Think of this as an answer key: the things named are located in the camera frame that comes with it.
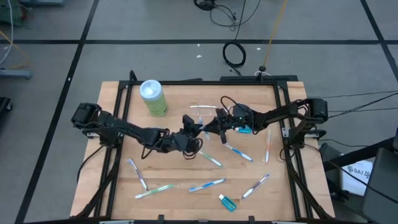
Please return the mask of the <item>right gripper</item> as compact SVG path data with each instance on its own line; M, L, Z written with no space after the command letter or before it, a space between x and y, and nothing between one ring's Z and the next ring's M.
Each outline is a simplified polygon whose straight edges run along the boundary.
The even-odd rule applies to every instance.
M245 117L228 114L223 108L216 109L216 117L202 126L207 133L220 134L222 144L227 143L226 131L235 128L245 128L249 124Z

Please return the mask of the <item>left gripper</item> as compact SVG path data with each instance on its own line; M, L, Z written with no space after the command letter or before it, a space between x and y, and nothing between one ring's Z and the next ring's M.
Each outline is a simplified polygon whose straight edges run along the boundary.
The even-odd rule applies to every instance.
M195 121L187 114L182 117L183 132L172 133L161 140L161 152L169 153L179 151L187 155L195 152L195 139L203 130L202 124L195 124Z

